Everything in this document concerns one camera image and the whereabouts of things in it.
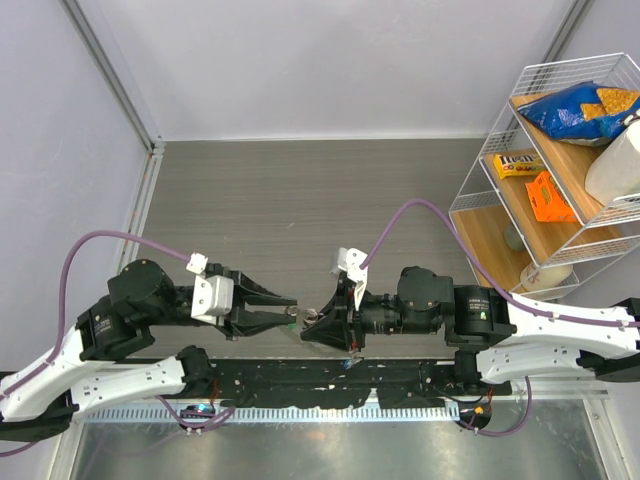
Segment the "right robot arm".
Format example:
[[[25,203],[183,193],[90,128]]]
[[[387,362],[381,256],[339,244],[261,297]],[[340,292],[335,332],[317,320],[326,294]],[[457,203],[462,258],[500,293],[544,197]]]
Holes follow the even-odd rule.
[[[418,266],[401,271],[394,294],[372,294],[341,273],[301,338],[359,353],[369,335],[438,332],[455,351],[452,380],[466,394],[551,373],[589,371],[610,383],[639,379],[638,300],[600,309],[547,303],[457,285]]]

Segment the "keychain with keys and strap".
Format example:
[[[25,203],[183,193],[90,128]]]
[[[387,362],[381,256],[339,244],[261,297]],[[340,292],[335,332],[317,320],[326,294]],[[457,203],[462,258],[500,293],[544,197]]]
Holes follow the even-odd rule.
[[[314,309],[307,309],[301,311],[297,306],[290,306],[285,308],[285,313],[295,316],[296,322],[300,320],[302,322],[302,330],[314,323],[318,318],[318,311]],[[363,361],[360,350],[340,350],[346,354],[346,357],[342,361],[342,367],[345,370],[353,368],[355,365]]]

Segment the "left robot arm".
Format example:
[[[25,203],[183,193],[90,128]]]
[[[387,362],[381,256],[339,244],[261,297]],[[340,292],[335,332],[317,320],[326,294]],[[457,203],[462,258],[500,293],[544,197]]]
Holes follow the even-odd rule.
[[[2,376],[2,440],[42,441],[74,420],[144,397],[208,395],[216,370],[205,349],[196,346],[136,369],[105,373],[151,346],[156,326],[212,326],[232,340],[292,323],[295,299],[220,264],[191,271],[193,284],[180,286],[157,263],[139,260],[111,278],[107,295],[78,316],[58,350]]]

